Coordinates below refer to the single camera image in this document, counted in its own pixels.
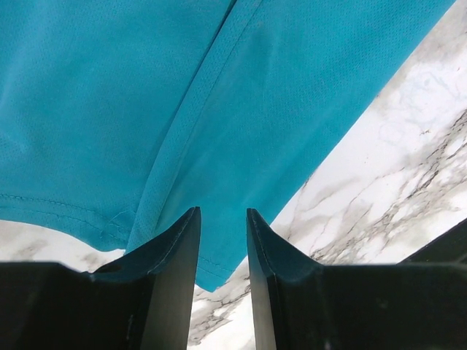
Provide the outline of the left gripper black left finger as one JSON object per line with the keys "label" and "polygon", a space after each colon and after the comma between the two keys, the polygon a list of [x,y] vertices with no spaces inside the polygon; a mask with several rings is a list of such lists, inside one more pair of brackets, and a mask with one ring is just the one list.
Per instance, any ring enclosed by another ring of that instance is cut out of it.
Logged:
{"label": "left gripper black left finger", "polygon": [[201,211],[92,273],[1,264],[3,349],[185,349]]}

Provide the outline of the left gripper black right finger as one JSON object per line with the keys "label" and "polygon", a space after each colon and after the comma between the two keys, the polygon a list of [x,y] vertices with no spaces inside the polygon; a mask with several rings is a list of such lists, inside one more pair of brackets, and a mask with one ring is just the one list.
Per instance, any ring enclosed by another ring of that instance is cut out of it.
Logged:
{"label": "left gripper black right finger", "polygon": [[257,349],[464,349],[466,224],[395,265],[323,265],[247,211]]}

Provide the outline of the teal t shirt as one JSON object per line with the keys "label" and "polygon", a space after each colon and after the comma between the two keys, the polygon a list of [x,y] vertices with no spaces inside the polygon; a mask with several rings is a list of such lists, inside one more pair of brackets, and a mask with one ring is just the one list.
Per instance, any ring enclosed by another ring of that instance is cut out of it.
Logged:
{"label": "teal t shirt", "polygon": [[1,218],[130,252],[202,213],[246,256],[450,1],[3,1]]}

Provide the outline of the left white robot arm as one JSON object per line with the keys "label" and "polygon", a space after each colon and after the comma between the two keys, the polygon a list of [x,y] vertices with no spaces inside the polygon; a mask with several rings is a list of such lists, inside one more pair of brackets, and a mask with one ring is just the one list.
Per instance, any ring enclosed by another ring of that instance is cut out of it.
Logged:
{"label": "left white robot arm", "polygon": [[[201,211],[93,273],[1,264],[3,349],[185,349]],[[323,265],[247,210],[258,349],[464,349],[466,224],[395,265]]]}

